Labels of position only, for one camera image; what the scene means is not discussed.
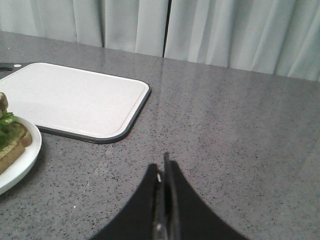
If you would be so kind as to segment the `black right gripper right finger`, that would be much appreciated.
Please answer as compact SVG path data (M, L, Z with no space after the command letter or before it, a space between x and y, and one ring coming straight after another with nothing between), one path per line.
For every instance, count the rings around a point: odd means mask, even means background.
M178 163L164 156L164 200L169 240L245 240L217 216L186 180Z

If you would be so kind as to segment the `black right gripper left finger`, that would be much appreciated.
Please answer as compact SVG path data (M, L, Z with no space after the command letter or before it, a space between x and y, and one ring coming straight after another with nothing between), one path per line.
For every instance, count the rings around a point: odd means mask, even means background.
M93 240L164 240L165 191L156 164L147 167L136 191L122 210Z

